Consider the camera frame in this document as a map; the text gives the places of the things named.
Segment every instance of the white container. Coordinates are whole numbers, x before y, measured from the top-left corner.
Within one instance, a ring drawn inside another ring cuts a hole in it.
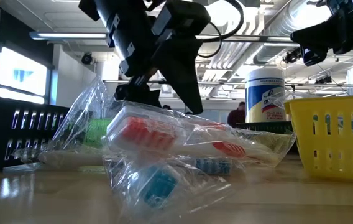
[[[252,71],[245,84],[245,121],[284,121],[284,110],[268,101],[268,96],[284,95],[283,71],[263,68]]]

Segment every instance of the window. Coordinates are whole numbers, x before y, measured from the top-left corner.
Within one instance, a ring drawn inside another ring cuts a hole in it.
[[[28,94],[18,93],[16,91],[7,90],[5,88],[0,88],[0,97],[10,98],[14,100],[24,100],[33,103],[44,103],[44,98],[39,96],[30,96]]]
[[[0,96],[44,103],[47,68],[5,47],[0,53]]]

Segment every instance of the wooden table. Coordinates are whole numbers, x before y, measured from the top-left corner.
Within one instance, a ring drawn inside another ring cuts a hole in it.
[[[287,157],[260,181],[177,223],[353,223],[353,183],[307,177],[298,157]],[[117,211],[100,172],[0,173],[0,223],[115,223]]]

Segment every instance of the security camera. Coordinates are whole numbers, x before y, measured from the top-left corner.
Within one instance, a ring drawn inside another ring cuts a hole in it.
[[[94,59],[92,58],[91,52],[85,52],[84,56],[81,58],[81,62],[84,65],[92,65],[94,63]]]

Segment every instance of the clear plastic bag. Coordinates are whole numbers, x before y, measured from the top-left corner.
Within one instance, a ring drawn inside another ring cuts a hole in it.
[[[17,149],[14,156],[33,169],[75,170],[101,166],[102,155],[109,153],[101,137],[118,113],[111,108],[113,101],[101,78],[95,78],[71,106],[48,144]]]
[[[113,151],[150,151],[158,157],[220,158],[275,167],[295,135],[233,129],[197,116],[124,104],[103,139]]]
[[[252,134],[284,141],[273,149],[269,142],[256,141],[246,133],[199,116],[115,101],[96,78],[75,101],[47,145],[18,149],[14,155],[30,166],[45,164],[54,169],[100,166],[103,155],[121,151],[157,151],[161,157],[186,156],[196,162],[207,159],[205,164],[214,166],[218,163],[208,159],[275,167],[295,140],[294,134]]]
[[[284,103],[292,99],[306,99],[306,98],[317,98],[314,94],[309,93],[298,93],[286,90],[284,95],[278,94],[276,96],[268,96],[268,100],[275,106],[284,109]]]
[[[168,223],[233,193],[222,177],[210,177],[177,158],[153,161],[147,156],[104,157],[121,223]]]

